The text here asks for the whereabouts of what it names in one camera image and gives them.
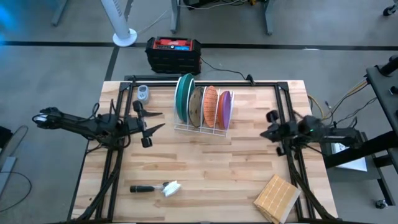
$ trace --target dish rack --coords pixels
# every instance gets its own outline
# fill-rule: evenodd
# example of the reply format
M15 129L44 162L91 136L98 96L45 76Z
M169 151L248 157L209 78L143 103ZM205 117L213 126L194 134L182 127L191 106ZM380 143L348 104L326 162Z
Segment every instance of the dish rack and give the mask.
M187 106L187 122L182 121L177 114L177 108L176 108L176 100L177 100L177 90L178 90L178 85L180 84L180 80L181 77L178 79L177 82L177 86L175 87L175 93L174 93L174 129L176 130L182 130L182 131L191 131L191 132L196 132L196 133L203 133L203 134L212 134L212 135L216 135L216 136L227 136L228 133L228 129L229 126L231 124L231 120L232 120L232 111L233 111L233 103L234 103L234 91L231 91L231 111L229 114L229 121L228 121L228 127L226 129L220 129L219 124L218 124L218 118L217 118L217 111L218 111L218 103L219 103L219 99L220 99L220 95L221 95L221 89L219 88L217 91L217 105L216 105L216 113L215 113L215 119L214 119L214 124L213 124L213 128L210 128L209 126L206 125L206 123L204 122L204 115L203 115L203 101L205 99L204 95L206 94L206 89L207 86L205 87L204 91L203 91L203 98L201 99L201 111L200 111L200 126L199 127L195 127L190 123L190 119L189 119L189 109ZM195 83L194 80L191 80L190 82L190 86L188 89L188 97L187 97L187 105L189 105L189 99L190 99L190 95L191 95L191 86Z

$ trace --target teal plate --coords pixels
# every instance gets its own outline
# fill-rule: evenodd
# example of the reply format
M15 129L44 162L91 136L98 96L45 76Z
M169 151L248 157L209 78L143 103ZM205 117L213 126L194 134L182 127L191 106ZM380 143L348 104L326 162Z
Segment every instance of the teal plate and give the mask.
M177 109L177 115L181 119L182 114L181 114L181 98L178 92L182 89L182 81L185 79L185 76L181 77L180 80L177 83L177 92L175 93L175 108Z
M189 85L191 84L191 80L193 80L193 75L191 75L190 73L184 75L181 78L180 84L178 86L178 90L177 90L177 114L178 117L184 121L187 122L188 120L188 116L187 116L187 100L189 99L190 96L188 96L188 92L189 95L192 94L193 89L195 88L195 81L193 81L192 85L191 85L191 89L189 88Z

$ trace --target wooden table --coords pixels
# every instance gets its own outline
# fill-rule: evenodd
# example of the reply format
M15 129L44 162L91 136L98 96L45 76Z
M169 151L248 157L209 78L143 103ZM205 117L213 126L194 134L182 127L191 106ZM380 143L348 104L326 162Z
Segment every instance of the wooden table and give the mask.
M288 83L294 110L310 114L304 82ZM109 111L110 100L117 99L119 84L104 82L99 113ZM252 204L253 201L274 174L290 182L286 156L279 157L275 151L278 144L259 137L259 133L270 125L266 121L266 113L277 108L275 92L267 87L221 89L235 92L226 138L174 130L175 88L150 87L150 102L145 108L163 112L163 115L146 118L147 124L149 127L160 123L166 125L154 134L153 147L144 149L140 140L142 136L137 134L132 136L132 144L124 150L113 221L267 221ZM91 142L88 148L96 145L97 142ZM86 156L72 218L82 214L98 193L105 157L105 149ZM337 216L322 155L303 150L303 157L311 190L329 213ZM159 191L129 192L130 185L160 185L173 180L182 184L182 189L169 198ZM109 194L110 190L105 198L104 217L108 211ZM304 217L308 217L303 193L300 197ZM294 208L287 221L297 221Z

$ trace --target caster wheel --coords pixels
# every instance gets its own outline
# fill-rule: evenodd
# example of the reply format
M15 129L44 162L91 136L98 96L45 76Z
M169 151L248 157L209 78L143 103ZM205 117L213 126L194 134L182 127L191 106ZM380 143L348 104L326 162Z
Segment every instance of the caster wheel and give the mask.
M389 7L385 8L383 10L383 16L391 16L391 15L393 15L396 12L396 10L393 10L393 11L391 10L393 8L394 8L394 6L389 6Z
M384 208L387 208L387 207L388 207L388 204L387 204L386 200L378 200L378 201L375 203L375 206L376 206L376 208L378 208L378 209L384 209Z

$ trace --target red battery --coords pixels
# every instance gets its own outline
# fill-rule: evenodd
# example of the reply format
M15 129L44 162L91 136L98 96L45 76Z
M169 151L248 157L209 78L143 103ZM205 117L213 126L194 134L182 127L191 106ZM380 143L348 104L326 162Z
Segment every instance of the red battery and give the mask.
M201 46L199 41L178 37L152 37L146 54L156 73L200 73Z

